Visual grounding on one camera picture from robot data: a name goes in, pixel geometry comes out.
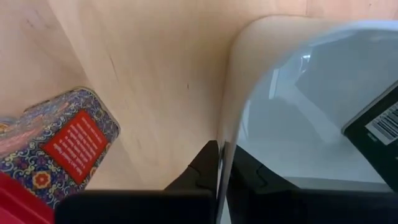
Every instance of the black plastic part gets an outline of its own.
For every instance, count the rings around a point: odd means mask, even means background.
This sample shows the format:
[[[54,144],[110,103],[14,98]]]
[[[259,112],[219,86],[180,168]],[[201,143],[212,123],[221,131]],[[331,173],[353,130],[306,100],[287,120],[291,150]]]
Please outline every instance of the black plastic part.
[[[67,197],[55,223],[215,222],[218,145],[209,141],[165,190],[85,191]]]
[[[227,199],[237,223],[397,223],[398,196],[299,189],[240,147]]]
[[[208,141],[188,168],[165,190],[206,189],[216,198],[218,176],[218,144]]]
[[[208,190],[87,191],[62,201],[55,223],[212,223],[212,201]]]

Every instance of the red label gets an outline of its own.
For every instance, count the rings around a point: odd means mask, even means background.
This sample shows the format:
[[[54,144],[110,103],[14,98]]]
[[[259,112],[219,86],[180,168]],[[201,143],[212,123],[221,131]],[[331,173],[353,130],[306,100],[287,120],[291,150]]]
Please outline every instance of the red label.
[[[81,110],[43,149],[77,184],[81,184],[107,143],[104,134],[88,113]]]

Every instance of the wooden surface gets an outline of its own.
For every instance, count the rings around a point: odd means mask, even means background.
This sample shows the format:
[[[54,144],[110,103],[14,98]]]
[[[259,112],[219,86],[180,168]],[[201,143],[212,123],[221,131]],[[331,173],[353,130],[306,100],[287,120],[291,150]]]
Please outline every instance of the wooden surface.
[[[122,126],[89,188],[161,189],[216,138],[229,47],[245,25],[271,14],[391,19],[397,9],[395,0],[0,0],[0,113],[88,85]]]

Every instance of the curved white plastic edge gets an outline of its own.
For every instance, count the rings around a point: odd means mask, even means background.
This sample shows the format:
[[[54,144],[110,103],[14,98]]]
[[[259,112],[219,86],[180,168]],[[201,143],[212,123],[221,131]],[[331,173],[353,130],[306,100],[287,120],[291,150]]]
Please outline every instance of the curved white plastic edge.
[[[331,41],[330,34],[334,34],[335,40],[343,31],[358,29],[398,30],[398,23],[361,21],[342,26],[341,22],[323,19],[270,16],[254,21],[238,35],[231,48],[218,129],[218,143],[224,153],[219,170],[217,223],[226,206],[224,201],[241,115],[258,79],[310,39],[313,40],[310,45],[322,44]]]

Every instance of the decorative tin box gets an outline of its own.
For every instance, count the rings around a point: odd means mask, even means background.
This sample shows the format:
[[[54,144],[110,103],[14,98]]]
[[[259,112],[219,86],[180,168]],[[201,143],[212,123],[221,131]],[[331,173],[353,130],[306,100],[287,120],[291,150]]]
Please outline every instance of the decorative tin box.
[[[85,188],[119,131],[95,93],[76,88],[28,108],[0,133],[0,171],[55,208]]]

